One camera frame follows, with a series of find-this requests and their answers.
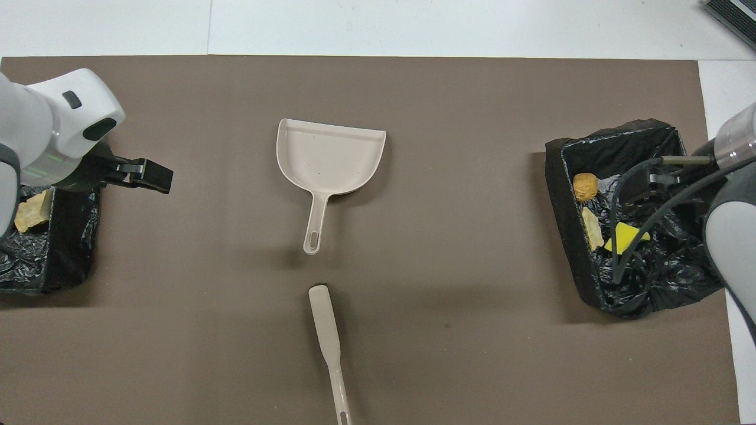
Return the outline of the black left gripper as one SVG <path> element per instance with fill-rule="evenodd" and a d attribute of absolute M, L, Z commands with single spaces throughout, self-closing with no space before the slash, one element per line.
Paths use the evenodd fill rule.
<path fill-rule="evenodd" d="M 105 185 L 124 188 L 143 188 L 169 194 L 172 189 L 174 172 L 146 158 L 126 159 L 110 156 L 103 159 L 105 164 Z"/>

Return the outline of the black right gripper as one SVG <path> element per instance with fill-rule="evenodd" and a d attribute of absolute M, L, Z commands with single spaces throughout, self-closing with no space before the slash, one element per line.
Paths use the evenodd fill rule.
<path fill-rule="evenodd" d="M 629 177 L 622 185 L 617 202 L 620 205 L 640 205 L 647 202 L 667 201 L 683 188 L 677 169 L 651 167 Z"/>

